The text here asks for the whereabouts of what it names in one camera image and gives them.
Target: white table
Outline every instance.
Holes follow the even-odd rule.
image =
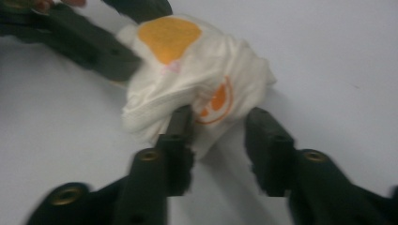
[[[398,3],[392,0],[171,0],[249,41],[278,83],[262,107],[330,155],[353,182],[387,195],[398,184]],[[81,12],[117,31],[129,20],[96,0]],[[145,147],[121,128],[125,93],[41,45],[0,38],[0,224],[23,224],[51,188],[93,189],[123,176]],[[243,124],[170,201],[170,224],[291,224],[284,199],[259,194]]]

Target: white cloth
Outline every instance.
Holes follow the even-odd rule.
[[[247,42],[192,17],[130,25],[118,38],[144,60],[129,83],[124,127],[137,140],[153,143],[173,110],[191,104],[197,158],[264,99],[267,84],[275,83],[268,61]]]

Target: white surface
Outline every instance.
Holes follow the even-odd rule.
[[[358,185],[398,183],[398,2],[172,0],[175,12],[246,38],[279,82],[263,108],[298,140],[332,156]],[[116,31],[126,19],[100,1],[82,13]],[[120,126],[124,93],[39,45],[0,38],[0,224],[23,224],[50,189],[100,188],[143,146]],[[259,195],[242,124],[197,163],[191,192],[170,201],[171,224],[290,224],[284,200]]]

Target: white fabric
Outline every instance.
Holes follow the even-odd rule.
[[[118,35],[144,60],[129,83],[123,124],[137,140],[153,143],[167,128],[173,110],[191,104],[197,118],[192,150],[201,158],[228,128],[262,102],[267,84],[275,79],[268,61],[257,57],[247,42],[192,17],[169,18],[194,23],[200,29],[199,38],[170,64],[162,63],[137,35],[143,26],[156,21],[138,29],[130,25]],[[207,116],[201,116],[204,108]]]

